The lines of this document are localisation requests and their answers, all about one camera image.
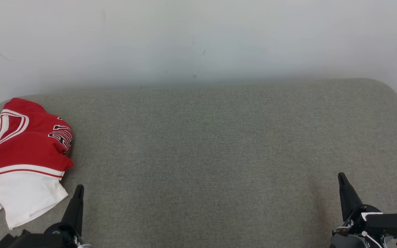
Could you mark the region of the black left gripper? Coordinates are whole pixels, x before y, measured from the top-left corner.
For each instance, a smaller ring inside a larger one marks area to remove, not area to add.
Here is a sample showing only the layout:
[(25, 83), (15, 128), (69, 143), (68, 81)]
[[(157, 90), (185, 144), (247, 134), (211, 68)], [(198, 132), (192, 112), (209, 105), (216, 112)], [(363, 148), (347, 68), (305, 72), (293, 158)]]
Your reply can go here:
[(7, 234), (0, 248), (78, 248), (82, 245), (84, 186), (77, 185), (61, 223), (49, 226), (43, 233), (24, 229), (19, 236)]

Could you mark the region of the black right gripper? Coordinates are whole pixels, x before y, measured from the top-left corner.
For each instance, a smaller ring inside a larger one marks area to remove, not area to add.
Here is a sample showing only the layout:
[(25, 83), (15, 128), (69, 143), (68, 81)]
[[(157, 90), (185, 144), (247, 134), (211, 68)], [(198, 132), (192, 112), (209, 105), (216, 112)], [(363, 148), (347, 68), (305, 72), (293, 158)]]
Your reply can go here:
[(343, 226), (332, 231), (330, 248), (385, 248), (384, 237), (374, 237), (365, 231), (367, 215), (381, 215), (382, 212), (371, 206), (363, 205), (345, 173), (338, 173), (340, 204)]

